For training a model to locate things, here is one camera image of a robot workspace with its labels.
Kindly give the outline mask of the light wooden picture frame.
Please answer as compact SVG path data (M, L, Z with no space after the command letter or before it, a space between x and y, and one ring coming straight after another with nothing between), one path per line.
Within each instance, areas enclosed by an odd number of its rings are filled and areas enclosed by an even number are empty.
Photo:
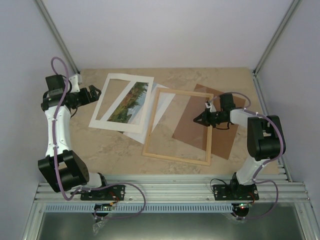
M153 130L153 125L154 125L154 120L155 120L155 116L156 116L158 101L160 98L160 93L184 95L184 96L189 96L189 97L202 97L202 98L208 98L208 99L212 99L214 97L214 94L212 94L212 93L158 87L155 91L155 98L154 98L154 102L153 102L153 107L152 107L152 111L151 111L151 116L150 116L148 128L146 131L142 155L145 157L162 159L162 160L167 160L167 161L176 161L176 162L182 162L182 163L188 163L188 164L194 164L194 165L210 166L211 165L211 153L212 153L212 132L213 132L212 126L207 127L205 161L147 152L148 148L149 148L149 144L150 144L150 137L151 137L152 130Z

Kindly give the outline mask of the white mat board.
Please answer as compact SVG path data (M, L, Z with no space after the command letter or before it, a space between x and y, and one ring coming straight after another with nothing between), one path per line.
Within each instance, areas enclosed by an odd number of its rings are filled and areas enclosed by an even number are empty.
M144 104L132 119L131 124L107 121L118 104L124 99L136 82L148 83ZM150 106L154 78L151 76L131 75L125 73L109 73L106 77L101 95L91 117L89 127L118 132L140 134L146 122Z

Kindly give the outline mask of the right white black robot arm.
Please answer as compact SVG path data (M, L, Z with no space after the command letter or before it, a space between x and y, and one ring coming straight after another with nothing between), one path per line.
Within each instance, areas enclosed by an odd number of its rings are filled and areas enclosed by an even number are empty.
M205 110L193 119L195 123L217 128L222 123L239 125L247 129L246 146L248 157L243 166L233 174L227 185L232 198L242 199L248 194L255 195L254 187L258 174L269 163L278 160L286 151L280 118L277 115L265 116L241 108L234 103L233 95L245 96L240 92L226 92L205 102Z

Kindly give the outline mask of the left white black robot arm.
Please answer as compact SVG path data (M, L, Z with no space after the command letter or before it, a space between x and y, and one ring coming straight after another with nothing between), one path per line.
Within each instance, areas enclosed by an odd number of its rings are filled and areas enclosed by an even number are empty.
M79 107L99 100L101 90L93 85L81 88L82 77L74 74L65 79L61 74L45 78L48 90L43 94L41 109L48 125L48 144L38 169L55 192L87 186L99 200L108 197L110 188L101 173L89 172L86 164L73 151L70 119Z

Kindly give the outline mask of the landscape photo print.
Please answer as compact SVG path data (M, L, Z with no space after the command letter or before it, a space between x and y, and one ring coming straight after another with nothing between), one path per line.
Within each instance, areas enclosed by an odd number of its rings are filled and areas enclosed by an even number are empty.
M149 84L146 82L136 82L107 118L107 121L131 124L145 102L148 87Z

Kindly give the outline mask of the right control board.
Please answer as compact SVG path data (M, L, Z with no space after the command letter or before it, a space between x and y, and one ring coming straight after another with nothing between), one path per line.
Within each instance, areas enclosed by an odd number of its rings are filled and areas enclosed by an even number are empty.
M252 206L253 202L246 202L246 203L236 203L235 209L247 209Z

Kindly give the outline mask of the control board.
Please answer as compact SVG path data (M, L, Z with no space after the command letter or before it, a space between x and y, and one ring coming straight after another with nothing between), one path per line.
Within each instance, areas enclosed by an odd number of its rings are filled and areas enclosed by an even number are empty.
M93 210L98 212L98 211L113 211L117 207L116 202L110 202L110 203L99 203L95 204L93 207Z
M253 202L246 202L246 203L236 203L235 209L247 209L252 206Z

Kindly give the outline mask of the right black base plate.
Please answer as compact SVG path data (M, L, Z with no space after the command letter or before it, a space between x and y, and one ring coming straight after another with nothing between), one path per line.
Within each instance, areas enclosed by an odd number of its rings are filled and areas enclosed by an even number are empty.
M236 187L226 184L214 184L212 185L212 191L216 201L251 201L260 199L255 184Z

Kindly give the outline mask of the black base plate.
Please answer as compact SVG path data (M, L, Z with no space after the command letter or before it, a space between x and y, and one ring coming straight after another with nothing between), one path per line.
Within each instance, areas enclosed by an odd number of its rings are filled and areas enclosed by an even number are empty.
M125 197L125 185L115 185L102 190L82 191L81 201L123 201Z
M236 187L226 184L214 184L212 185L212 191L216 201L251 201L260 199L255 184Z

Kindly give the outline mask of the right side aluminium rail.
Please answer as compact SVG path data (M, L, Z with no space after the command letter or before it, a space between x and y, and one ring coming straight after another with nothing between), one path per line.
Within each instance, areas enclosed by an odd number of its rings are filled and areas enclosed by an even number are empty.
M253 159L260 163L260 166L253 174L253 178L256 179L259 172L266 168L267 165L277 162L278 159L282 158L283 149L286 148L286 145L283 144L281 131L270 119L270 116L266 115L264 99L257 77L253 75L252 79L262 109L262 113L253 112L253 117L250 117L248 122L250 134L254 130L258 131L258 133L254 133L252 136L253 150L249 151L253 155Z

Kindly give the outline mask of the aluminium rail bed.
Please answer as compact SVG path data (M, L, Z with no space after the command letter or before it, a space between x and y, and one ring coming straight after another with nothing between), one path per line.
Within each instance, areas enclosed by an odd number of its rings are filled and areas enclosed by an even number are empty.
M106 175L108 184L130 183L125 188L126 203L213 203L214 195L210 186L229 182L231 175L211 174L130 174ZM257 185L259 202L272 203L279 192L278 201L309 202L310 197L302 182L292 182L286 174L262 174L260 181L272 183Z

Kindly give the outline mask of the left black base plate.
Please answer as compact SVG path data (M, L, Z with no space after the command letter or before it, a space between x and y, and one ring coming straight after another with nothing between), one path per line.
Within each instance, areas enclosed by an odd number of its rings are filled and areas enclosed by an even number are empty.
M115 185L102 190L82 191L81 201L123 201L125 197L125 185Z

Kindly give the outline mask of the left aluminium corner post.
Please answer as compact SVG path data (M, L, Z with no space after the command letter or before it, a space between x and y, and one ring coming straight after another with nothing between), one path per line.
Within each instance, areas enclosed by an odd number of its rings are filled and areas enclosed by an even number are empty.
M56 43L58 44L60 50L62 51L63 56L65 57L67 63L70 65L71 69L79 74L80 70L76 66L61 34L58 31L58 28L56 27L47 7L45 6L45 3L43 0L34 0L34 3L36 7L38 8L40 14L42 15L42 18L44 19L45 23L47 24L50 32L52 33Z

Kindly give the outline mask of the aluminium corner post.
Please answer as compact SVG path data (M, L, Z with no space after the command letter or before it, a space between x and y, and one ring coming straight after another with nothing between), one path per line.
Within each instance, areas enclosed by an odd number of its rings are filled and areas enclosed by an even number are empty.
M58 44L60 50L62 51L63 56L65 57L67 63L70 65L71 69L79 74L80 70L76 66L61 34L58 31L58 28L56 27L47 7L45 6L45 3L43 0L34 0L34 3L36 7L38 8L40 14L42 15L42 18L44 19L45 23L47 24L50 32L52 33L56 43Z
M256 67L253 69L252 73L256 77L260 70L263 68L265 62L267 61L268 57L270 56L271 52L275 48L276 44L280 40L282 34L284 33L285 29L287 28L289 22L293 18L295 12L299 8L302 0L292 0L287 11L285 12L283 18L281 19L276 31L274 32L271 40L269 41L266 49L264 50L261 58L259 59Z

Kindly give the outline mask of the right aluminium corner post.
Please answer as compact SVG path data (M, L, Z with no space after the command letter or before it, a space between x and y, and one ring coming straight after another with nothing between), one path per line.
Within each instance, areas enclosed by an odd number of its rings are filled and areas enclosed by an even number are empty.
M259 59L256 67L253 69L252 73L256 77L260 70L263 68L265 62L267 61L268 57L270 56L271 52L275 48L276 44L280 40L282 34L284 33L285 29L287 28L289 22L293 18L295 12L299 8L302 0L292 0L287 11L285 12L283 18L281 19L276 31L274 32L271 40L269 41L266 49L264 50L261 58Z

